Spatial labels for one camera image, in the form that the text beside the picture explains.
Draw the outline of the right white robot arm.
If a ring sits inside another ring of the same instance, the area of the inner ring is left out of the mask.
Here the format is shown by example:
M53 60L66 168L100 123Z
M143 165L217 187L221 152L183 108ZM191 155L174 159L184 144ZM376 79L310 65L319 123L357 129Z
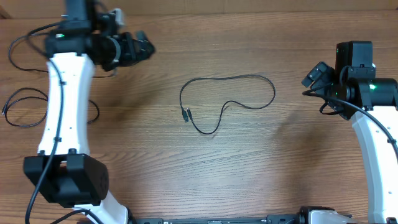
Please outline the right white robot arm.
M341 42L335 67L319 62L302 80L321 114L351 122L368 185L369 223L397 223L397 81L378 78L370 41Z

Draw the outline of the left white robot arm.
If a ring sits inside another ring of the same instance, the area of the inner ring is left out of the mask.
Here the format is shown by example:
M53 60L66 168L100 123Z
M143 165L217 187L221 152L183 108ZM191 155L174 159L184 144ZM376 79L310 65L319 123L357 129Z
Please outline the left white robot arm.
M36 156L23 170L34 194L82 213L93 223L134 223L109 189L107 167L90 155L89 95L97 66L105 71L147 60L155 48L142 31L123 32L120 9L99 12L96 1L67 1L65 18L46 26L49 94L45 129Z

